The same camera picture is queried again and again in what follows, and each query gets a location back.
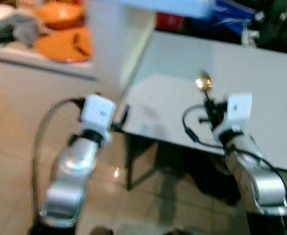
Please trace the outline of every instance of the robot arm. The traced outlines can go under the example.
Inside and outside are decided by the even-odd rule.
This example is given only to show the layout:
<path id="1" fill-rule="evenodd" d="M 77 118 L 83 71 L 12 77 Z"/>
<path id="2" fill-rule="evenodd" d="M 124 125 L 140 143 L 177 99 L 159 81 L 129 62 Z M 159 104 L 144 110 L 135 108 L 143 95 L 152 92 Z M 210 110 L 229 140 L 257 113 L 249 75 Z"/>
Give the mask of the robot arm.
<path id="1" fill-rule="evenodd" d="M 205 93 L 204 108 L 213 136 L 222 143 L 225 162 L 235 177 L 241 201 L 247 214 L 252 235 L 287 234 L 287 191 L 279 172 L 265 159 L 250 135 L 244 133 L 250 119 L 251 94 L 231 95 L 227 102 L 215 103 L 207 92 L 212 87 L 208 74 L 202 72 L 196 80 Z M 197 135 L 184 124 L 186 133 L 200 144 Z"/>
<path id="2" fill-rule="evenodd" d="M 99 150 L 110 142 L 115 104 L 103 96 L 93 94 L 84 100 L 80 122 L 81 133 L 73 135 L 55 160 L 50 187 L 31 228 L 31 235 L 74 235 L 84 205 L 88 180 L 92 175 Z"/>

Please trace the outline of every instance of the tile floor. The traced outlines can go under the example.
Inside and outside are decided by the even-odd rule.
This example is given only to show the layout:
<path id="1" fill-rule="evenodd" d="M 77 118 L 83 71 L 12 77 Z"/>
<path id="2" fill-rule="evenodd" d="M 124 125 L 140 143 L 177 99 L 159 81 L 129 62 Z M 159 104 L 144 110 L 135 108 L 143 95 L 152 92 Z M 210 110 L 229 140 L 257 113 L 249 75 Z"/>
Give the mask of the tile floor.
<path id="1" fill-rule="evenodd" d="M 30 133 L 6 98 L 0 94 L 0 235 L 24 235 L 31 226 Z M 153 145 L 136 161 L 134 178 L 151 167 Z M 158 172 L 138 187 L 125 190 L 123 136 L 114 134 L 101 152 L 89 183 L 78 234 L 96 225 L 114 228 L 117 235 L 160 235 L 172 227 L 185 227 L 195 235 L 248 234 L 244 213 L 202 194 L 190 176 L 181 179 Z M 40 165 L 41 198 L 48 185 L 46 153 Z M 114 177 L 119 167 L 119 177 Z"/>

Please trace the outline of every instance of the black table leg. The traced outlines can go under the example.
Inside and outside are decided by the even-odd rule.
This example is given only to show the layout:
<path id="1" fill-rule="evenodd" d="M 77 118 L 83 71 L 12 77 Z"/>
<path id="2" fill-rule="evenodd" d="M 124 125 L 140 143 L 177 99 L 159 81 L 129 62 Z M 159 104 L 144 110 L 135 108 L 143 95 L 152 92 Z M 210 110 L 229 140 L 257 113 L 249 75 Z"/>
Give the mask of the black table leg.
<path id="1" fill-rule="evenodd" d="M 135 136 L 131 134 L 126 134 L 126 187 L 127 190 L 131 190 L 132 185 L 132 174 L 133 174 L 133 165 L 135 159 L 140 156 L 147 148 L 149 148 L 155 140 L 148 139 L 145 137 Z"/>

